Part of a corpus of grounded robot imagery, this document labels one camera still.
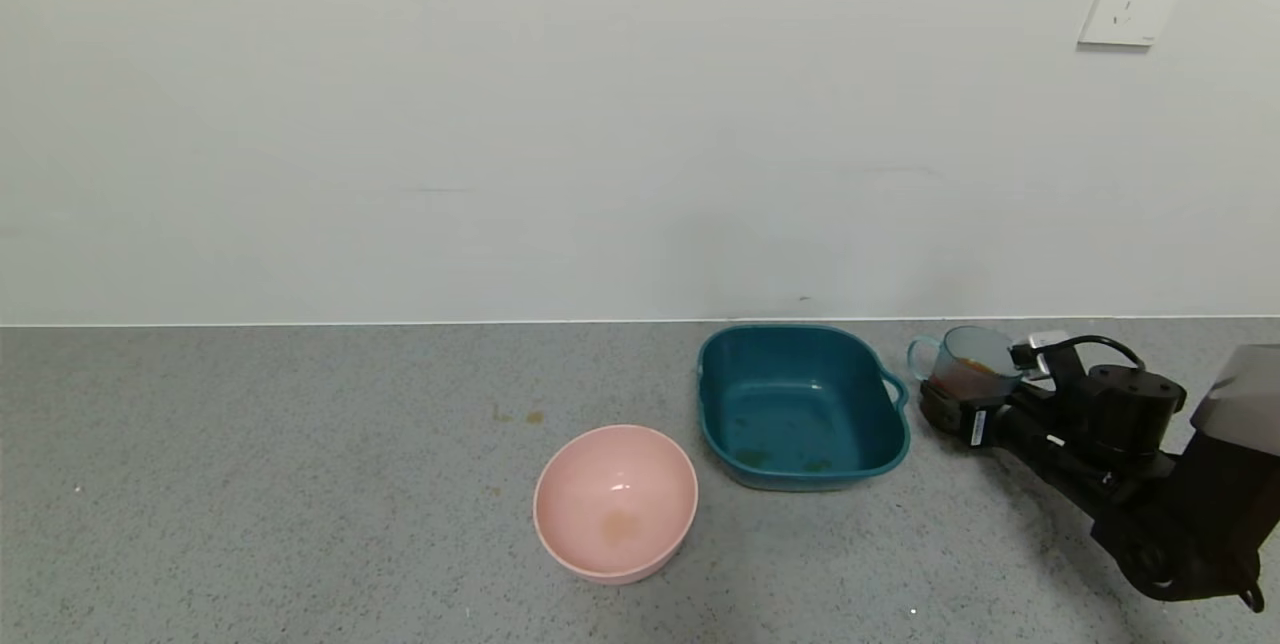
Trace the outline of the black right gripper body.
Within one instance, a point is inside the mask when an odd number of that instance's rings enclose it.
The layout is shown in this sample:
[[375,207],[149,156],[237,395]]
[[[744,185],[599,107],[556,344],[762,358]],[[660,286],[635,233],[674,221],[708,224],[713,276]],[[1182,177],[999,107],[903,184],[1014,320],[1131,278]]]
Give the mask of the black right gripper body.
[[1061,449],[1064,406],[1060,393],[1030,384],[1015,385],[1006,396],[961,401],[960,438],[970,448]]

